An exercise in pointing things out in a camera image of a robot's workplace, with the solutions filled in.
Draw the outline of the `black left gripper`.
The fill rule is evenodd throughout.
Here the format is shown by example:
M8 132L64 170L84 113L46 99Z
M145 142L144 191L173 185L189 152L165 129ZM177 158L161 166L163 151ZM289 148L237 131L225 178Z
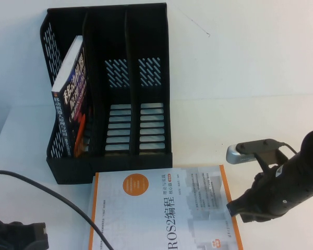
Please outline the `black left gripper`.
M45 223L0 221L0 249L46 249Z

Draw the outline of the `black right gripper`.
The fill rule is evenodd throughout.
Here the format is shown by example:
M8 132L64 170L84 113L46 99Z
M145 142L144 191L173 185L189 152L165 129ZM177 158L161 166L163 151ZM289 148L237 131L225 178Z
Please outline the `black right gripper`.
M313 197L313 157L298 153L260 175L242 196L227 203L231 217L241 215L243 223L266 222Z

